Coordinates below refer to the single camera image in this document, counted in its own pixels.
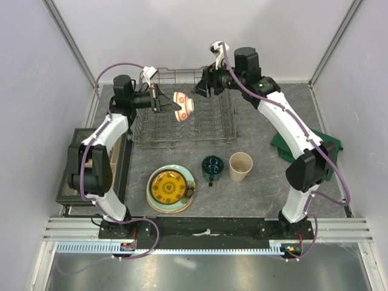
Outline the white red patterned bowl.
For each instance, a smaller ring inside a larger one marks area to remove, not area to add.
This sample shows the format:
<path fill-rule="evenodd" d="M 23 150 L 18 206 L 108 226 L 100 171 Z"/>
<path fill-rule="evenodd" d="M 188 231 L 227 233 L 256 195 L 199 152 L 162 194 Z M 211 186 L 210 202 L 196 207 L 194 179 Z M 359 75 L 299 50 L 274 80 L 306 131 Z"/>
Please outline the white red patterned bowl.
<path fill-rule="evenodd" d="M 180 110 L 175 111 L 175 118 L 178 122 L 185 121 L 195 111 L 193 99 L 182 92 L 175 92 L 173 101 L 181 107 Z"/>

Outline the dark green mug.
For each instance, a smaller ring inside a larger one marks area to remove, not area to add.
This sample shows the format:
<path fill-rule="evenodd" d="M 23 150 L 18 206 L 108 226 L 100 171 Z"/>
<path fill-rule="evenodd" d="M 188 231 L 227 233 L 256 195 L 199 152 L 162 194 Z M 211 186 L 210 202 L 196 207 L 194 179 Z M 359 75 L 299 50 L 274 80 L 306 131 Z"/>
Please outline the dark green mug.
<path fill-rule="evenodd" d="M 208 186 L 212 187 L 215 181 L 219 181 L 224 171 L 224 161 L 216 155 L 206 156 L 201 162 L 203 178 Z"/>

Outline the yellow black patterned plate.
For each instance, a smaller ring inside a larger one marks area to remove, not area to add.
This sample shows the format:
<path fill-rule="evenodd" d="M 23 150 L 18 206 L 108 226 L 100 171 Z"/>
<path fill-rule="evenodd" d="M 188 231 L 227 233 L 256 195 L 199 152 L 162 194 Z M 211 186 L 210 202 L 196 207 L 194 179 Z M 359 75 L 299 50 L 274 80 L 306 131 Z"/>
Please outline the yellow black patterned plate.
<path fill-rule="evenodd" d="M 186 193 L 187 181 L 183 174 L 176 170 L 162 170 L 152 176 L 149 191 L 156 202 L 172 205 Z"/>

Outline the beige plastic cup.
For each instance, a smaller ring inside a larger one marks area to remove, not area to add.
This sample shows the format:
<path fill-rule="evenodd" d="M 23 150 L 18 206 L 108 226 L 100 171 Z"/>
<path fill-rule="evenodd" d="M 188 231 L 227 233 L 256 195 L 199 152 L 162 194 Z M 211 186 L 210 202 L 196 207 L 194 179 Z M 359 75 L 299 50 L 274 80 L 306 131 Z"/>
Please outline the beige plastic cup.
<path fill-rule="evenodd" d="M 252 170 L 253 160 L 244 152 L 236 152 L 229 159 L 230 178 L 234 182 L 241 182 Z"/>

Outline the mint green flower plate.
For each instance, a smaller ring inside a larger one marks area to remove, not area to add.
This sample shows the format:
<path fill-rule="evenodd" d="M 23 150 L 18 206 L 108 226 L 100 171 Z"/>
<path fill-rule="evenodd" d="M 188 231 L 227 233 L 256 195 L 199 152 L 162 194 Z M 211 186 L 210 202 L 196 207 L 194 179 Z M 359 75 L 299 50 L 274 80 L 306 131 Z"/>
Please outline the mint green flower plate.
<path fill-rule="evenodd" d="M 162 166 L 162 167 L 156 169 L 151 174 L 149 180 L 147 181 L 146 196 L 147 195 L 151 196 L 150 191 L 149 191 L 149 185 L 150 185 L 152 176 L 155 175 L 156 173 L 158 173 L 159 171 L 162 171 L 162 170 L 176 170 L 176 171 L 182 173 L 183 176 L 185 177 L 185 179 L 187 181 L 187 191 L 184 194 L 184 196 L 182 197 L 182 199 L 180 200 L 182 203 L 186 203 L 186 201 L 188 199 L 194 198 L 196 183 L 195 183 L 195 179 L 194 179 L 193 175 L 185 167 L 179 166 L 179 165 L 174 165 L 174 164 Z"/>

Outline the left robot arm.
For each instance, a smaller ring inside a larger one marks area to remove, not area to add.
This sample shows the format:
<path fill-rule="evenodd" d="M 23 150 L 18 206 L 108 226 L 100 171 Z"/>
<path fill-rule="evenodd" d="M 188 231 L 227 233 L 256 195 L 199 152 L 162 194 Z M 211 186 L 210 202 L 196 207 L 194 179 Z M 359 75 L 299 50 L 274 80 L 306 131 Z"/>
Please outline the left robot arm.
<path fill-rule="evenodd" d="M 70 188 L 100 210 L 103 233 L 128 238 L 133 233 L 132 217 L 114 191 L 109 153 L 123 134 L 131 132 L 139 109 L 159 113 L 178 111 L 182 107 L 163 94 L 158 84 L 137 90 L 136 81 L 128 75 L 113 79 L 113 92 L 104 122 L 87 139 L 69 145 L 67 179 Z"/>

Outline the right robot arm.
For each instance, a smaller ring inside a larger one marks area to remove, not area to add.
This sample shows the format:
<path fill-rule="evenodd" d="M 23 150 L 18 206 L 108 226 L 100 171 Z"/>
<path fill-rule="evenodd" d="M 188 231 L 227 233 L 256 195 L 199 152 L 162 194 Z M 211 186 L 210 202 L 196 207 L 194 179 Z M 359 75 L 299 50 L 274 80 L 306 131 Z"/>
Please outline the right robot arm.
<path fill-rule="evenodd" d="M 225 89 L 240 91 L 283 137 L 294 161 L 286 170 L 290 190 L 279 212 L 277 229 L 283 238 L 293 238 L 307 219 L 306 207 L 313 192 L 333 167 L 336 145 L 332 141 L 324 142 L 313 133 L 289 105 L 276 81 L 262 75 L 259 55 L 253 47 L 236 49 L 234 65 L 229 63 L 228 50 L 222 41 L 210 46 L 216 61 L 203 68 L 193 91 L 206 98 L 219 95 Z"/>

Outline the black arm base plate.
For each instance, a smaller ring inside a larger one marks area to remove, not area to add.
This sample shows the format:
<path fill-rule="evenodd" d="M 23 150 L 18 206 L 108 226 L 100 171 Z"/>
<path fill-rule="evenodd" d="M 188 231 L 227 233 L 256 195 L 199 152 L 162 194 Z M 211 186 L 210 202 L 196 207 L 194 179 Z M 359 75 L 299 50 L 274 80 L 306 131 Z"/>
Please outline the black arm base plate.
<path fill-rule="evenodd" d="M 265 218 L 175 217 L 160 216 L 130 224 L 102 221 L 100 239 L 132 239 L 138 247 L 171 250 L 264 249 L 270 240 L 313 239 L 313 225 L 303 219 L 295 227 L 284 221 Z"/>

